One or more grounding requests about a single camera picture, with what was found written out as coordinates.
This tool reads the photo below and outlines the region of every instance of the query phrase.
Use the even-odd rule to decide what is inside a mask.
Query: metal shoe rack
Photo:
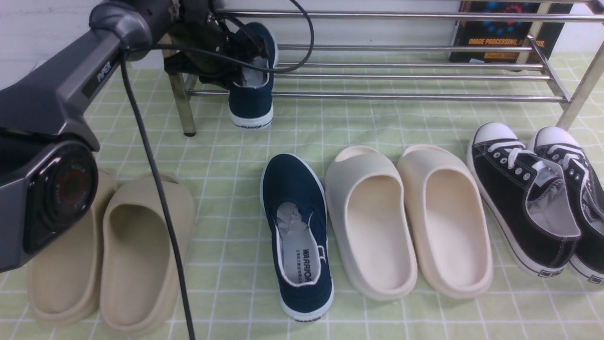
[[[502,80],[502,81],[545,81],[550,87],[551,96],[524,96],[524,95],[497,95],[497,94],[408,94],[408,93],[325,93],[325,92],[279,92],[273,93],[274,97],[307,98],[307,99],[364,99],[364,100],[460,100],[482,102],[541,102],[559,103],[562,114],[557,125],[568,129],[578,115],[581,107],[594,89],[597,81],[604,72],[604,43],[591,61],[583,79],[573,94],[564,87],[554,69],[535,41],[543,22],[596,22],[604,24],[604,0],[528,0],[528,2],[541,3],[537,14],[515,13],[413,13],[413,12],[346,12],[346,11],[310,11],[313,19],[354,20],[354,19],[380,19],[380,20],[449,20],[449,21],[504,21],[504,22],[532,22],[524,45],[518,47],[452,47],[452,46],[360,46],[360,45],[315,45],[315,51],[362,51],[362,52],[398,52],[398,53],[434,53],[434,52],[494,52],[494,53],[519,53],[517,64],[458,64],[458,63],[333,63],[309,62],[305,66],[321,69],[334,68],[387,68],[387,69],[416,69],[439,68],[451,70],[529,70],[538,71],[541,75],[525,74],[342,74],[342,73],[305,73],[295,72],[279,74],[277,77],[299,79],[339,79],[339,80]],[[547,14],[551,4],[586,4],[592,11],[591,15],[557,15]],[[267,10],[236,10],[229,11],[240,18],[291,18],[302,19],[296,11],[267,11]],[[306,51],[307,45],[279,45],[280,50]],[[165,51],[164,56],[169,56],[173,51]],[[529,54],[536,54],[540,64],[526,64]],[[280,66],[291,66],[294,63],[280,63]],[[176,106],[181,118],[182,128],[186,136],[196,133],[191,106],[191,96],[223,96],[225,91],[196,90],[196,77],[188,75],[186,80],[183,75],[170,76],[170,83],[174,92]]]

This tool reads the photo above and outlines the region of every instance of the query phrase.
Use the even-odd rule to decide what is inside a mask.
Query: sneaker
[[[252,64],[258,67],[274,68],[278,62],[278,49],[275,37],[263,24],[250,22],[245,25],[255,33],[265,45],[268,57],[257,56]],[[250,40],[243,30],[236,35],[242,40]],[[242,68],[241,79],[231,83],[229,87],[228,106],[233,124],[243,129],[264,129],[272,122],[272,73]]]
[[[283,311],[300,322],[320,319],[333,301],[321,182],[298,157],[276,155],[262,174],[260,201],[272,232]]]
[[[581,236],[562,168],[526,150],[501,123],[478,128],[466,161],[518,266],[541,277],[560,274]]]
[[[568,200],[582,237],[570,266],[582,279],[604,284],[604,191],[577,141],[560,128],[539,130],[529,146],[564,170]]]

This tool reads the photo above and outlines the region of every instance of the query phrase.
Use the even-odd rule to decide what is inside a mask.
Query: shoe
[[[526,150],[501,123],[479,127],[466,161],[518,266],[541,277],[560,274],[581,236],[562,168]]]
[[[570,267],[583,280],[604,284],[604,191],[583,149],[566,131],[540,129],[529,148],[564,170],[568,200],[582,237]]]
[[[342,263],[355,289],[377,301],[409,294],[417,259],[392,161],[368,146],[351,146],[329,166],[325,184]]]
[[[396,168],[426,281],[454,299],[486,292],[493,258],[480,193],[467,166],[438,146],[414,145]]]
[[[98,170],[90,210],[27,265],[30,308],[38,322],[59,327],[98,309],[103,263],[103,216],[117,190],[115,176]]]
[[[320,319],[333,301],[321,182],[298,157],[276,155],[262,174],[260,201],[272,232],[283,311],[300,322]]]
[[[195,224],[188,189],[161,174],[174,232],[185,261]],[[115,193],[103,219],[104,258],[100,314],[116,334],[138,338],[172,316],[179,281],[174,251],[152,175],[126,183]]]
[[[245,27],[255,33],[265,45],[268,57],[257,56],[252,64],[258,67],[274,68],[278,62],[278,48],[275,37],[263,24],[250,22]],[[236,36],[250,42],[248,35],[239,30]],[[272,73],[242,68],[241,79],[231,83],[228,104],[231,121],[242,129],[265,129],[272,122],[272,86],[275,76]]]

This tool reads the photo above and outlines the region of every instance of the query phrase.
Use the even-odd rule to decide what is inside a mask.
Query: book
[[[501,1],[462,1],[460,12],[472,13],[537,13],[539,3]],[[568,14],[572,4],[552,4],[548,13]],[[458,21],[455,25],[452,46],[522,46],[529,33],[531,22]],[[543,23],[536,37],[537,45],[549,58],[564,27],[563,22]],[[468,53],[452,52],[451,62],[504,62],[515,63],[518,53]],[[539,57],[532,53],[527,61],[538,64]]]

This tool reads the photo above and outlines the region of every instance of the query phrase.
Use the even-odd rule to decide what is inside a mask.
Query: slide sandal
[[[176,177],[161,174],[161,179],[184,260],[195,222],[193,197]],[[120,335],[148,335],[171,317],[180,292],[152,175],[138,177],[115,193],[103,220],[103,236],[101,318]]]
[[[374,300],[400,299],[417,280],[417,261],[403,208],[403,184],[386,156],[351,146],[326,175],[327,207],[344,269]]]
[[[30,308],[38,322],[73,324],[98,309],[103,261],[103,216],[117,190],[115,176],[98,170],[90,210],[27,265]]]
[[[447,150],[416,145],[405,150],[397,169],[426,280],[455,299],[484,293],[493,259],[480,193],[466,165]]]

